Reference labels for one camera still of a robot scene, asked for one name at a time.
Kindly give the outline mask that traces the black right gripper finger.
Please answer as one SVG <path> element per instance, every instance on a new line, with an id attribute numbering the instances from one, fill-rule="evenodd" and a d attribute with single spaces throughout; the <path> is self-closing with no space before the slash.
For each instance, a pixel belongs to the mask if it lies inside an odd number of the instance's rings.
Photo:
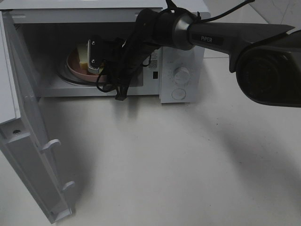
<path id="1" fill-rule="evenodd" d="M 127 98 L 128 86 L 117 86 L 115 99 L 124 101 Z"/>

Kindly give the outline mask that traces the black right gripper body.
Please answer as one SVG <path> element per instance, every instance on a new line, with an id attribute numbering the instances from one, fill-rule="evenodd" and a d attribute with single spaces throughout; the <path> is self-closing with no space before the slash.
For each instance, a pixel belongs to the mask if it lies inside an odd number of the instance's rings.
<path id="1" fill-rule="evenodd" d="M 129 87 L 132 79 L 144 67 L 146 58 L 159 48 L 159 45 L 146 38 L 131 35 L 120 49 L 118 60 L 105 63 L 107 81 L 103 83 L 103 92 L 116 91 L 117 86 Z"/>

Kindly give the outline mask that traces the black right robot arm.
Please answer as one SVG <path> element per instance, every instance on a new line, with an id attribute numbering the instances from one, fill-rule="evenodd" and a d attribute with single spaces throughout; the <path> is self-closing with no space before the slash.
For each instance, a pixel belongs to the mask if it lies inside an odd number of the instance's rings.
<path id="1" fill-rule="evenodd" d="M 104 91 L 124 100 L 137 67 L 161 47 L 225 53 L 242 92 L 262 105 L 300 107 L 301 33 L 285 24 L 216 23 L 183 8 L 142 10 L 117 65 L 105 63 Z"/>

